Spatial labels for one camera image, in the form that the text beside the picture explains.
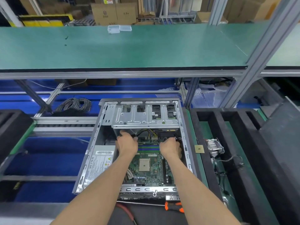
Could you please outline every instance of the coiled cable bundle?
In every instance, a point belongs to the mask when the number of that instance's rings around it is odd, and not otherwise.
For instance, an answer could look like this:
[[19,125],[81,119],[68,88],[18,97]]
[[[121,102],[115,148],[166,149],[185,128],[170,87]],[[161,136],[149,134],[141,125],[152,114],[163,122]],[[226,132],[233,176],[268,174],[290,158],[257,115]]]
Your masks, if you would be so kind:
[[86,98],[70,98],[62,102],[55,112],[62,112],[71,108],[86,113],[91,110],[92,102]]

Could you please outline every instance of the power supply label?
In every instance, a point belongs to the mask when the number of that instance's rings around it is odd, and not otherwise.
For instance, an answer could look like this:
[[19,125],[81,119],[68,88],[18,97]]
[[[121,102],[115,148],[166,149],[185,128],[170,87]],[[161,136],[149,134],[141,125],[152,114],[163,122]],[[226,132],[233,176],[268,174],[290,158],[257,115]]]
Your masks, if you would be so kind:
[[89,185],[101,173],[103,173],[113,162],[113,155],[93,155],[88,165],[85,176],[85,184]]

